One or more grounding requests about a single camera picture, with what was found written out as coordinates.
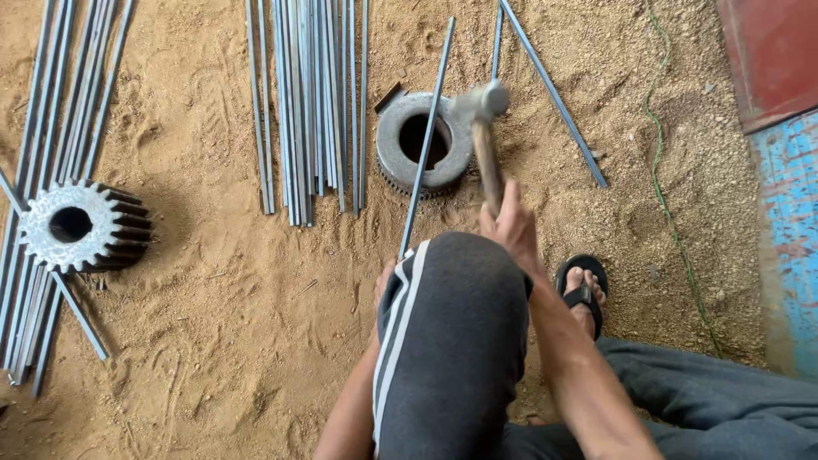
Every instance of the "foot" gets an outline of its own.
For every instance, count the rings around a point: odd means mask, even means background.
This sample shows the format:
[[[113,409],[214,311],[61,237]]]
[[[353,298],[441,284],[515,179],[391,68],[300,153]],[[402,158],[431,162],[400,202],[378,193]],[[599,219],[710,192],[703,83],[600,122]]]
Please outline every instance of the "foot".
[[[565,292],[577,289],[579,285],[582,284],[582,280],[585,280],[585,283],[591,288],[591,293],[596,296],[596,303],[600,306],[604,314],[608,297],[599,285],[599,278],[594,276],[591,270],[582,270],[579,267],[571,268],[565,277]],[[582,329],[587,331],[588,335],[593,339],[596,325],[594,324],[594,316],[591,314],[591,309],[585,304],[576,304],[571,308],[571,314],[579,321]]]

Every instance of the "green wire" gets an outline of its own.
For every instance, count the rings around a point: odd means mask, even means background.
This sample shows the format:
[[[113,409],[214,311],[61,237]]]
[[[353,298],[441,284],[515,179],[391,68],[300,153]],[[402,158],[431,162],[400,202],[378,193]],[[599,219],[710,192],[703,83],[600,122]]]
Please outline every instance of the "green wire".
[[[656,82],[659,79],[659,75],[662,74],[665,67],[667,67],[667,62],[670,61],[670,35],[667,34],[667,31],[665,31],[661,25],[659,25],[659,22],[656,20],[656,16],[654,16],[654,13],[650,10],[650,3],[648,0],[645,0],[645,11],[648,13],[650,23],[659,32],[665,42],[664,58],[662,59],[662,63],[659,65],[659,68],[656,70],[654,80],[650,83],[648,93],[645,95],[645,100],[642,102],[642,106],[645,108],[645,113],[648,114],[650,119],[656,125],[656,136],[658,139],[656,145],[656,156],[654,156],[654,163],[650,169],[650,178],[653,180],[656,198],[659,200],[659,204],[662,206],[662,212],[664,212],[665,217],[667,218],[667,223],[670,224],[670,233],[673,236],[673,241],[676,243],[676,247],[679,248],[681,258],[685,262],[685,268],[687,269],[687,282],[690,284],[690,290],[692,291],[693,298],[696,301],[696,307],[699,309],[699,315],[702,317],[704,326],[707,327],[708,332],[710,333],[710,339],[712,340],[713,345],[716,347],[716,354],[719,358],[721,358],[721,346],[716,338],[716,332],[713,331],[712,324],[708,319],[707,310],[704,309],[704,303],[702,303],[702,297],[699,294],[699,287],[696,285],[696,280],[693,277],[693,268],[690,266],[690,258],[687,256],[687,250],[685,250],[684,245],[681,244],[679,233],[676,231],[676,224],[673,222],[670,209],[667,207],[664,196],[662,195],[662,188],[659,186],[659,182],[656,179],[656,167],[658,166],[659,158],[662,155],[662,123],[659,121],[659,118],[654,115],[654,112],[650,111],[650,97],[654,93],[654,88],[656,87]]]

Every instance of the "track pants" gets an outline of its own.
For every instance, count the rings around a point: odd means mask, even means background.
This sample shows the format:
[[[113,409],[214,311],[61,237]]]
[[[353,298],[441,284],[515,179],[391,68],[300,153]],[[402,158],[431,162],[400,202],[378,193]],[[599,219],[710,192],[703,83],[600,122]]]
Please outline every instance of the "track pants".
[[[508,423],[531,289],[503,248],[468,233],[424,241],[396,267],[378,313],[377,458],[582,458],[564,425]],[[674,425],[646,422],[666,458],[818,458],[818,386],[680,350],[596,343],[634,404]]]

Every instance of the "flip-flop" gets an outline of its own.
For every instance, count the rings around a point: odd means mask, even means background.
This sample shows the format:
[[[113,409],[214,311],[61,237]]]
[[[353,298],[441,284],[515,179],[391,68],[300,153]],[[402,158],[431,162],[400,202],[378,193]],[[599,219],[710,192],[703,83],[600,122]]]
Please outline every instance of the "flip-flop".
[[[557,293],[559,293],[563,300],[565,300],[565,303],[568,304],[568,308],[572,308],[576,304],[588,305],[591,316],[594,318],[594,340],[596,340],[600,338],[600,333],[602,332],[602,310],[596,303],[596,296],[591,292],[591,289],[588,288],[584,279],[577,289],[565,292],[565,287],[568,285],[568,272],[574,267],[591,270],[591,273],[597,277],[597,284],[599,284],[600,289],[602,289],[605,295],[608,295],[608,275],[605,274],[605,269],[602,268],[600,261],[593,255],[588,254],[577,254],[569,257],[568,260],[560,265],[560,270],[557,271]]]

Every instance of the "blue painted surface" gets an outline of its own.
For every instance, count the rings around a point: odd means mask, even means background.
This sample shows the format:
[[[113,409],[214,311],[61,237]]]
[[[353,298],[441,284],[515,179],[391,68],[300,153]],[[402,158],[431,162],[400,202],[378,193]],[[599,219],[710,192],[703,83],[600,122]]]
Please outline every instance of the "blue painted surface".
[[[818,381],[818,110],[749,140],[761,159],[758,198],[777,255],[774,311],[789,326],[795,372]]]

